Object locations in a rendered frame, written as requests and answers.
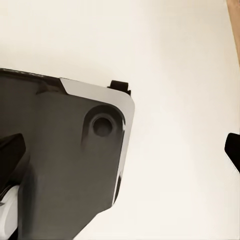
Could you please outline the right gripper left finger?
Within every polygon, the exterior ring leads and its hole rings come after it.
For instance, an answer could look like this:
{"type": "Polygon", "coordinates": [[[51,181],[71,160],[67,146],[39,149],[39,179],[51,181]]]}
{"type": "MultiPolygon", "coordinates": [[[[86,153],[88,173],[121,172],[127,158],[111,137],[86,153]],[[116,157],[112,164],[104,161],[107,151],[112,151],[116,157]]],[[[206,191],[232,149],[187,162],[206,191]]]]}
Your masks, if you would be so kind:
{"type": "Polygon", "coordinates": [[[22,133],[0,138],[0,193],[26,153],[22,133]]]}

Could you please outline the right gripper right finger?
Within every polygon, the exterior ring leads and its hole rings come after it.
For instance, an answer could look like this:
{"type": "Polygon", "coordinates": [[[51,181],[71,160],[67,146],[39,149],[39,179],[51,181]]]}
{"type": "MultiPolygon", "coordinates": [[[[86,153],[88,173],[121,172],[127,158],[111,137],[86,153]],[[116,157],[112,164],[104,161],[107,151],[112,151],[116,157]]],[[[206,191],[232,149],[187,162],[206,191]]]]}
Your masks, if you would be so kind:
{"type": "Polygon", "coordinates": [[[230,132],[224,150],[240,172],[240,134],[230,132]]]}

